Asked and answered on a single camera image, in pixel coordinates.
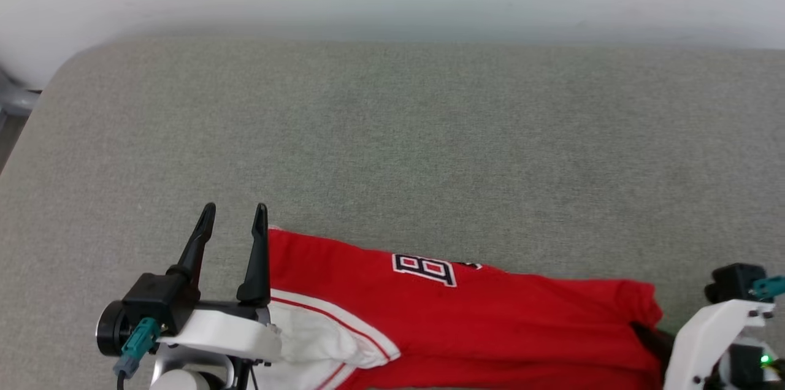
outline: jersey number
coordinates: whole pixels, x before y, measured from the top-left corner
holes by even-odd
[[[452,264],[440,259],[423,258],[421,256],[392,254],[392,269],[395,272],[411,273],[418,277],[439,281],[447,287],[457,287]]]

